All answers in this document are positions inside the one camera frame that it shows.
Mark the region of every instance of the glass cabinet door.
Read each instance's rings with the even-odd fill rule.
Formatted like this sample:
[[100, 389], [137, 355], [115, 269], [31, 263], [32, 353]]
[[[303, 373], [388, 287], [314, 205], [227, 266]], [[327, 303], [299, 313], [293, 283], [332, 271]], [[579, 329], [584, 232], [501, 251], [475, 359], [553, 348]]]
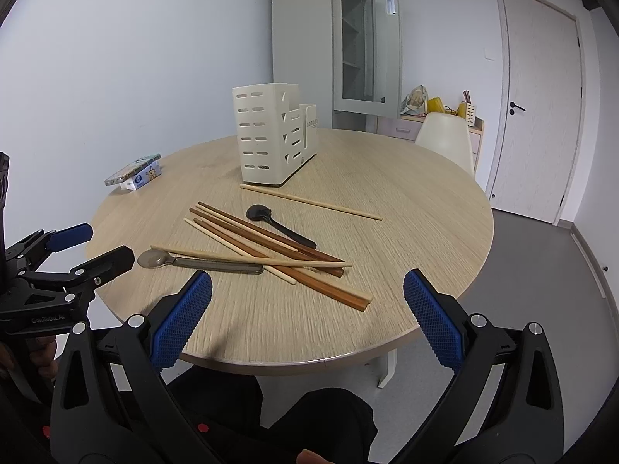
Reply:
[[333, 109], [397, 118], [397, 0], [333, 0]]

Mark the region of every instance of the white chair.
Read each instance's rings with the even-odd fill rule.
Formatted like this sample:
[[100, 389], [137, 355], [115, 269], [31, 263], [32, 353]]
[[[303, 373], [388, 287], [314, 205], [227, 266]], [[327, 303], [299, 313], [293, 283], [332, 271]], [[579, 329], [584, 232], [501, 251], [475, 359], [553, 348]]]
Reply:
[[428, 113], [415, 144], [443, 155], [475, 177], [469, 127], [462, 117]]

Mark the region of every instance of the drawer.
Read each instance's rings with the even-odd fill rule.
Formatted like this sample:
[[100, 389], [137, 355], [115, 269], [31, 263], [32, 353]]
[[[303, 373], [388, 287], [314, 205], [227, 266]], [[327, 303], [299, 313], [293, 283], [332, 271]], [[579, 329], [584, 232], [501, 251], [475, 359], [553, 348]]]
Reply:
[[378, 117], [378, 133], [391, 138], [415, 141], [421, 127], [421, 122]]
[[473, 148], [473, 153], [479, 153], [479, 141], [482, 138], [481, 134], [469, 132], [470, 145]]

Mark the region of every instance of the black spoon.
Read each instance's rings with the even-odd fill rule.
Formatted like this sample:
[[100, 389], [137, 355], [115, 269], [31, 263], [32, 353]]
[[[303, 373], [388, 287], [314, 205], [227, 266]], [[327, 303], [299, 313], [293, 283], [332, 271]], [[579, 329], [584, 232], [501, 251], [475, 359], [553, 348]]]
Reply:
[[293, 232], [289, 228], [286, 228], [284, 225], [277, 223], [277, 221], [273, 220], [273, 218], [271, 217], [271, 210], [267, 208], [267, 206], [263, 206], [262, 204], [254, 204], [247, 210], [245, 216], [247, 216], [252, 221], [266, 221], [269, 225], [276, 228], [293, 241], [296, 241], [299, 244], [310, 247], [312, 249], [316, 249], [316, 243], [314, 241], [311, 241], [307, 237], [303, 237], [302, 235]]

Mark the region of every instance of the round wooden table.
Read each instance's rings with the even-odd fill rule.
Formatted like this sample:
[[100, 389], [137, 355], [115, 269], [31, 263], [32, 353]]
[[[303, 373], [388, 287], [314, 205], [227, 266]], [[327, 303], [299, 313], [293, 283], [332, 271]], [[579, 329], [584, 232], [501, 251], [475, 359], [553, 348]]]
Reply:
[[[136, 192], [116, 189], [101, 204], [89, 257], [123, 244], [136, 258], [151, 244], [233, 254], [183, 221], [193, 218], [188, 208], [202, 201], [244, 218], [249, 206], [261, 203], [320, 251], [352, 262], [340, 281], [374, 296], [359, 312], [267, 271], [211, 272], [212, 302], [182, 359], [252, 375], [367, 361], [411, 340], [419, 328], [402, 296], [410, 269], [420, 268], [437, 291], [456, 297], [481, 270], [494, 223], [484, 192], [465, 171], [405, 140], [331, 129], [319, 136], [319, 153], [277, 190], [375, 213], [384, 221], [241, 190], [236, 136], [163, 158], [163, 174], [152, 183]], [[124, 321], [177, 293], [192, 273], [136, 263], [98, 293]]]

